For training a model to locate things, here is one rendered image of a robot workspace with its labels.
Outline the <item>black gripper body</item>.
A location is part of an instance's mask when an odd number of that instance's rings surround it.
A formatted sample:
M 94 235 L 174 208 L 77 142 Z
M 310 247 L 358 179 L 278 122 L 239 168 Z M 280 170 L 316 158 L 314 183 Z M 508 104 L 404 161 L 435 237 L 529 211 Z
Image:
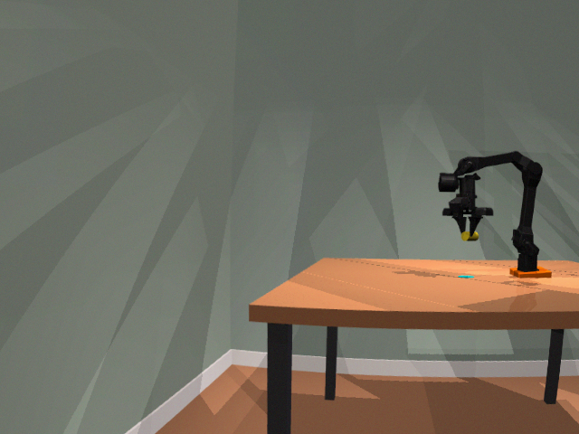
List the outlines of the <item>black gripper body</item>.
M 443 216 L 463 217 L 463 214 L 471 214 L 471 217 L 482 217 L 482 215 L 493 215 L 492 208 L 476 207 L 477 195 L 475 193 L 460 193 L 460 196 L 464 196 L 464 194 L 468 195 L 470 198 L 470 208 L 462 209 L 460 212 L 450 211 L 450 208 L 443 208 Z

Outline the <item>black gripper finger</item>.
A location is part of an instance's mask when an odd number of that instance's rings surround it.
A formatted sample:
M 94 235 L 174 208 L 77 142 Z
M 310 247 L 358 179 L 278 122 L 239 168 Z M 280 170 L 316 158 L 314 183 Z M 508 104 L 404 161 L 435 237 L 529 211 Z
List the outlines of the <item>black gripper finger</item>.
M 474 231 L 476 230 L 476 226 L 480 222 L 483 217 L 468 217 L 470 220 L 470 237 L 472 237 Z
M 466 231 L 467 217 L 451 217 L 451 218 L 454 218 L 458 223 L 460 227 L 460 234 Z

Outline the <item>yellow cylinder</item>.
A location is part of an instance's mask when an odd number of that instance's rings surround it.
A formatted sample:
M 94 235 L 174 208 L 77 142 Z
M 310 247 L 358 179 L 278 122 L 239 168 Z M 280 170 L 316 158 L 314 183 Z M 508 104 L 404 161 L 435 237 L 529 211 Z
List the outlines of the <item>yellow cylinder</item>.
M 472 237 L 470 237 L 470 232 L 464 231 L 460 237 L 463 241 L 476 241 L 479 238 L 479 235 L 476 232 L 474 232 Z

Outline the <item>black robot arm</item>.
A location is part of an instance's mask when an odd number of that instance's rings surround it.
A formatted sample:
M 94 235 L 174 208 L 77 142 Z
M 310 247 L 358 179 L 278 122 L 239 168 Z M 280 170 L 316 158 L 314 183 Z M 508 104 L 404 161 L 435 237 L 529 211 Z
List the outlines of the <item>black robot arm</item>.
M 542 166 L 538 162 L 533 162 L 533 160 L 521 155 L 518 151 L 495 156 L 466 156 L 459 161 L 458 167 L 453 174 L 440 173 L 439 191 L 455 192 L 460 187 L 460 193 L 475 193 L 475 180 L 479 180 L 480 177 L 477 173 L 473 175 L 465 174 L 478 171 L 485 166 L 504 163 L 512 163 L 522 172 L 522 181 L 524 184 L 520 223 L 517 230 L 513 230 L 513 237 L 511 239 L 518 253 L 521 253 L 518 254 L 517 270 L 522 272 L 539 271 L 536 265 L 539 248 L 534 244 L 534 235 L 532 232 L 536 187 L 541 181 L 540 178 L 543 171 Z M 458 177 L 462 175 L 465 175 L 464 178 Z M 460 196 L 460 193 L 456 193 L 456 197 L 449 202 L 450 211 L 460 212 L 462 209 L 470 208 L 469 196 L 466 194 Z

